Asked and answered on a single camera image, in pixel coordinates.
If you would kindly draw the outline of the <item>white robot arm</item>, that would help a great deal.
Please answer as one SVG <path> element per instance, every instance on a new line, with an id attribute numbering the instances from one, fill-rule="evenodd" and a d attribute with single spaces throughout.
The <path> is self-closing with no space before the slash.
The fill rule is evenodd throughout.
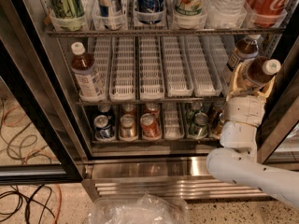
<path id="1" fill-rule="evenodd" d="M 221 182 L 259 189 L 294 208 L 299 207 L 299 174 L 257 162 L 257 128 L 261 125 L 264 105 L 273 88 L 268 83 L 263 91 L 243 94 L 237 79 L 241 67 L 232 74 L 224 107 L 221 147 L 206 157 L 208 172 Z"/>

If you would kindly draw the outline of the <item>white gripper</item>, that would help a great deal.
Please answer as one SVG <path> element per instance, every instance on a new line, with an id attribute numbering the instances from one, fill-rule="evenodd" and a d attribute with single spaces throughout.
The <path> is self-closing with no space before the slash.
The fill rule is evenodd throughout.
<path id="1" fill-rule="evenodd" d="M 241 68 L 242 63 L 232 73 L 227 93 L 229 101 L 224 107 L 224 118 L 226 121 L 246 123 L 258 127 L 263 120 L 264 103 L 256 96 L 237 96 L 242 92 L 242 87 L 238 83 Z M 273 77 L 257 94 L 262 98 L 268 98 L 273 90 L 275 79 Z"/>

